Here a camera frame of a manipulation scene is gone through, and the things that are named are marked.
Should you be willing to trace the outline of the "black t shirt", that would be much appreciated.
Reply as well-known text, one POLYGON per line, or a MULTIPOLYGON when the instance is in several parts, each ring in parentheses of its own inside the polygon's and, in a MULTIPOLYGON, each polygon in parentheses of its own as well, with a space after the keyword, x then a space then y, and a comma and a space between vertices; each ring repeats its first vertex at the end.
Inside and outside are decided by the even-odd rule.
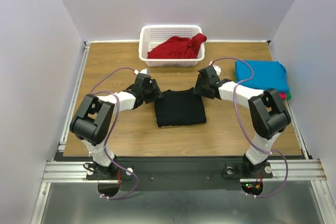
POLYGON ((158 127, 191 126, 207 121, 202 97, 194 94, 194 88, 166 90, 163 98, 155 101, 154 107, 158 127))

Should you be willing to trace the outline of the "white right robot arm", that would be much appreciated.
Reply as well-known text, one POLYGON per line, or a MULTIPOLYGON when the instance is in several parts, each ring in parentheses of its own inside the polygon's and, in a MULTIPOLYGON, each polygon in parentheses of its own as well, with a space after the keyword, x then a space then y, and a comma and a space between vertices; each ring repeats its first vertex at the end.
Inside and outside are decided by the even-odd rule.
POLYGON ((253 177, 263 171, 275 140, 291 123, 290 114, 275 89, 245 87, 229 79, 221 80, 221 68, 209 65, 198 70, 194 93, 209 99, 232 101, 249 109, 255 135, 243 156, 242 174, 253 177))

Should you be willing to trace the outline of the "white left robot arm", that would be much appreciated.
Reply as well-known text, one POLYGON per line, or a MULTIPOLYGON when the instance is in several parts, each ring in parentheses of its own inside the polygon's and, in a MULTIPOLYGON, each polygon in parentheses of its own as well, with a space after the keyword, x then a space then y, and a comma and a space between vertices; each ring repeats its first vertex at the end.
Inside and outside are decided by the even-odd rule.
POLYGON ((116 176, 118 168, 113 163, 116 155, 108 147, 107 140, 119 113, 161 98, 163 93, 157 81, 145 73, 138 73, 134 84, 120 92, 102 97, 93 93, 85 95, 69 126, 69 131, 84 143, 93 158, 92 164, 84 168, 106 179, 116 176))

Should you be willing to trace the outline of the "red t shirt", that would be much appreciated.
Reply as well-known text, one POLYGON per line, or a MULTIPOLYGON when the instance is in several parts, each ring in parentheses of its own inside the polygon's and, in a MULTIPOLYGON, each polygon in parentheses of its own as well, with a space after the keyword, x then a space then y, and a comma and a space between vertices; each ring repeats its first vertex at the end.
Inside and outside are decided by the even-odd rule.
POLYGON ((192 38, 173 36, 148 52, 148 59, 196 59, 205 41, 202 33, 192 38))

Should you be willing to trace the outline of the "white plastic basket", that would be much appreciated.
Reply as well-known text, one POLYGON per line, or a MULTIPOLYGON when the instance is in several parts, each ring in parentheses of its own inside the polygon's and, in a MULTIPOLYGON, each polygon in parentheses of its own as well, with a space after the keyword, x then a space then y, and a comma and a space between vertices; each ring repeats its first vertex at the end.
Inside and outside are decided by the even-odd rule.
POLYGON ((196 25, 147 25, 139 39, 139 58, 149 67, 195 67, 205 58, 207 37, 196 25))

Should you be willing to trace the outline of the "folded blue t shirt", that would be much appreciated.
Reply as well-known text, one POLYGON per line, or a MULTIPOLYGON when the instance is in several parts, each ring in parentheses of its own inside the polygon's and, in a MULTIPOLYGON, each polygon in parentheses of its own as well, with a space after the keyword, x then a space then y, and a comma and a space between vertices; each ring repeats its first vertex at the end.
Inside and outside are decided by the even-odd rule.
POLYGON ((235 62, 236 82, 252 89, 267 90, 273 88, 281 93, 290 91, 287 84, 287 71, 277 61, 245 60, 253 69, 252 79, 242 82, 251 77, 251 69, 241 61, 235 62))

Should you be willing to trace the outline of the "folded pink t shirt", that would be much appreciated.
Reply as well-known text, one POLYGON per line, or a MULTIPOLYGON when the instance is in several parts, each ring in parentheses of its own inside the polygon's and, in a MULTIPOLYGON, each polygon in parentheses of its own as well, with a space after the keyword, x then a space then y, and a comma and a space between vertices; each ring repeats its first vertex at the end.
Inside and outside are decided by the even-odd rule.
POLYGON ((287 99, 287 94, 286 94, 286 93, 279 92, 279 96, 280 96, 283 100, 286 100, 286 99, 287 99))

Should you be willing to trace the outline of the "folded green t shirt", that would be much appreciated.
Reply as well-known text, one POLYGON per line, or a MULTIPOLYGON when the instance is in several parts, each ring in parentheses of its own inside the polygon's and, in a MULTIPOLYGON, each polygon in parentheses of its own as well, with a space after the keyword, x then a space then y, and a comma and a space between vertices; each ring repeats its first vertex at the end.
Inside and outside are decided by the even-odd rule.
POLYGON ((286 96, 286 100, 290 100, 292 97, 289 91, 285 93, 285 96, 286 96))

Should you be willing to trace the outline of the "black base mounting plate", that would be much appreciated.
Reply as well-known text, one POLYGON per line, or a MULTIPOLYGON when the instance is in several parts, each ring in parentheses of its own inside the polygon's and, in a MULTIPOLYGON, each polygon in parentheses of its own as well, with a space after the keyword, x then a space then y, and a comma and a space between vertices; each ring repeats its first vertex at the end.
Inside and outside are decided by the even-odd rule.
POLYGON ((136 191, 178 190, 254 190, 262 180, 272 178, 268 162, 251 168, 242 157, 119 157, 118 164, 127 168, 99 168, 88 158, 56 161, 45 176, 59 183, 95 183, 102 194, 114 196, 136 191))

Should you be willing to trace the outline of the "aluminium frame rail left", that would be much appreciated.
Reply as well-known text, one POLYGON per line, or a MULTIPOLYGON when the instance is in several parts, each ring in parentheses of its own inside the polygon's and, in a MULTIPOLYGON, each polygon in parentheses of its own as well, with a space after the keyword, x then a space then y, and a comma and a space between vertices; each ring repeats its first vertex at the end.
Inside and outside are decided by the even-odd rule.
POLYGON ((81 57, 79 68, 78 68, 78 74, 77 74, 77 78, 76 78, 76 82, 74 86, 74 91, 71 96, 70 105, 69 105, 68 113, 66 116, 65 124, 62 130, 62 134, 59 140, 57 152, 64 152, 65 150, 68 133, 69 133, 69 125, 70 125, 72 115, 75 109, 75 105, 76 105, 76 101, 77 101, 77 97, 78 97, 78 93, 80 89, 80 84, 82 81, 83 72, 84 72, 86 61, 87 61, 88 54, 89 54, 90 45, 91 45, 91 42, 89 41, 84 42, 83 54, 81 57))

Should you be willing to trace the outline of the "aluminium frame rail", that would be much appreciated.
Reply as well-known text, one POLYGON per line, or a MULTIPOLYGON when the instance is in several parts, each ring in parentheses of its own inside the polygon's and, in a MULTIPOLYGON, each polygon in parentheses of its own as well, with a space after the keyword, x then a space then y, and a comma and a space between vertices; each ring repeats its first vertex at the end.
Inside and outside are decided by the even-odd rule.
POLYGON ((291 116, 292 122, 277 138, 274 148, 279 150, 286 158, 285 161, 279 154, 271 156, 273 180, 282 181, 314 181, 327 179, 321 161, 309 156, 302 134, 288 101, 285 105, 291 116))
POLYGON ((57 152, 64 152, 65 150, 68 133, 69 133, 69 125, 70 125, 72 115, 75 109, 75 105, 76 105, 76 101, 77 101, 77 97, 78 97, 78 93, 80 89, 80 84, 82 81, 83 72, 84 72, 86 61, 87 61, 88 54, 89 54, 90 45, 91 45, 91 42, 89 41, 84 42, 83 54, 81 57, 79 68, 78 68, 78 74, 77 74, 77 78, 76 78, 76 82, 74 86, 74 91, 71 96, 70 105, 69 105, 68 113, 66 116, 65 124, 62 130, 62 134, 59 140, 57 152))

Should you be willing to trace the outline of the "aluminium frame rail right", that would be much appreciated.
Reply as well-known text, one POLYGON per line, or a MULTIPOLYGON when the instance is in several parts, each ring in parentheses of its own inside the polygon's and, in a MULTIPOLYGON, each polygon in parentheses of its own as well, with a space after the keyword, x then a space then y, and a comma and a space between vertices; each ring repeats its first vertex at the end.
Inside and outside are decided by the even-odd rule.
POLYGON ((274 148, 279 150, 286 158, 285 161, 279 154, 271 156, 273 180, 282 181, 314 181, 327 179, 321 161, 309 156, 302 134, 288 101, 285 105, 291 116, 292 122, 277 138, 274 148))

